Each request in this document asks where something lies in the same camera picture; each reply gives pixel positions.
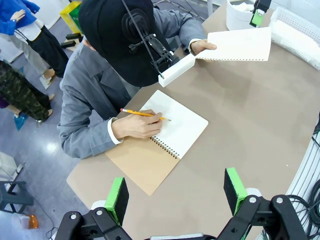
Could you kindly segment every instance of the black cap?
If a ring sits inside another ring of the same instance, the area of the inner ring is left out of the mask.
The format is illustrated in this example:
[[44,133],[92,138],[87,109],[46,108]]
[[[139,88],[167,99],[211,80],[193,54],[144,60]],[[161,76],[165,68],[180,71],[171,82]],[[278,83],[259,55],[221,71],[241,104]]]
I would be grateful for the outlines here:
[[[153,3],[150,0],[125,0],[125,3],[130,11],[138,9],[145,14],[149,34],[156,34],[156,38],[170,50],[166,38],[156,26]],[[152,67],[144,45],[136,53],[130,52],[129,45],[136,42],[123,31],[122,21],[127,13],[122,0],[84,0],[79,10],[80,27],[92,47],[124,80],[137,87],[149,86],[158,81],[159,73]]]

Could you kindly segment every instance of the yellow pencil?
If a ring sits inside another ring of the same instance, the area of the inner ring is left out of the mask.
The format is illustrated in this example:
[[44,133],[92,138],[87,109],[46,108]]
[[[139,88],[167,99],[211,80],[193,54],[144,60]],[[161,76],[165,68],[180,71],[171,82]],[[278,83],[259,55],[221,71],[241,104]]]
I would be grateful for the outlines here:
[[[121,111],[121,112],[129,113],[129,114],[137,114],[137,115],[141,115],[141,116],[145,116],[145,117],[152,117],[152,116],[153,116],[152,114],[148,114],[148,113],[144,113],[144,112],[139,112],[139,111],[133,111],[133,110],[124,109],[124,108],[121,108],[120,111]],[[165,117],[160,117],[160,119],[161,119],[161,120],[171,121],[170,119],[167,119],[167,118],[165,118]]]

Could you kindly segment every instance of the person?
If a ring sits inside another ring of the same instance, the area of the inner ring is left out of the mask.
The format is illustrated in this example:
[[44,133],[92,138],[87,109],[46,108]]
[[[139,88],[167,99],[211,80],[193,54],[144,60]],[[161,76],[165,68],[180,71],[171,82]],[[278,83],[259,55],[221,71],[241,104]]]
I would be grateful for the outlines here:
[[[189,48],[194,54],[216,48],[207,42],[201,23],[190,14],[153,8],[150,0],[125,2],[130,10],[139,8],[146,13],[150,31],[156,31],[157,39],[164,45],[168,44],[166,38],[179,36],[184,49]],[[57,126],[61,146],[71,157],[94,156],[121,144],[124,137],[148,138],[161,131],[162,114],[152,110],[146,111],[153,115],[150,117],[115,117],[141,87],[158,80],[148,55],[143,58],[147,64],[140,61],[139,55],[127,61],[131,56],[126,55],[128,42],[121,29],[125,14],[120,0],[82,2],[79,23],[85,38],[70,57],[61,82],[63,103]],[[89,127],[93,110],[103,122]]]
[[0,33],[0,37],[8,42],[12,42],[17,49],[23,51],[25,58],[38,74],[43,75],[46,79],[50,79],[55,75],[55,70],[52,68],[47,69],[44,60],[41,58],[39,53],[35,52],[27,43],[20,40],[15,35]]
[[12,106],[9,110],[15,114],[23,112],[39,122],[44,122],[53,113],[50,100],[54,96],[43,94],[8,63],[0,60],[1,108]]
[[62,78],[68,57],[55,36],[33,15],[39,9],[27,0],[0,0],[0,33],[15,35],[29,44]]

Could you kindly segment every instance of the stool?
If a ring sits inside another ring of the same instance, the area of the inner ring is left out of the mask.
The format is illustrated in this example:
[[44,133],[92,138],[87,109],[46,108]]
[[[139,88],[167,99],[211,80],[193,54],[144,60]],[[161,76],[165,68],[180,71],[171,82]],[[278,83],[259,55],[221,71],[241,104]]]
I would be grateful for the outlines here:
[[[6,190],[6,184],[11,184],[8,191]],[[19,192],[13,192],[16,185],[19,186]],[[5,210],[8,204],[11,206],[11,211]],[[22,205],[19,211],[16,211],[14,204]],[[27,205],[31,206],[33,204],[34,199],[27,192],[25,181],[0,181],[0,211],[21,214]]]

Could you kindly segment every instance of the jacket sleeve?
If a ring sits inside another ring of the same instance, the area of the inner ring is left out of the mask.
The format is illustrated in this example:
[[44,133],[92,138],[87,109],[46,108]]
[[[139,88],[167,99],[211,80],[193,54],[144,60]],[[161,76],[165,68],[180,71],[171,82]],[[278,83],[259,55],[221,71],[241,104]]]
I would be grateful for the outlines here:
[[1,21],[0,20],[0,33],[7,35],[14,35],[16,30],[17,21]]
[[83,159],[116,146],[108,133],[108,121],[111,119],[88,127],[92,113],[89,103],[70,86],[62,87],[62,90],[61,119],[57,129],[64,152],[73,158]]
[[206,39],[206,34],[201,23],[189,13],[175,10],[159,10],[154,8],[153,14],[156,25],[160,28],[165,38],[179,36],[184,49],[189,46],[192,39]]
[[33,2],[29,2],[27,0],[21,0],[21,1],[26,5],[28,9],[30,9],[32,13],[36,14],[37,12],[39,12],[40,7],[37,4]]

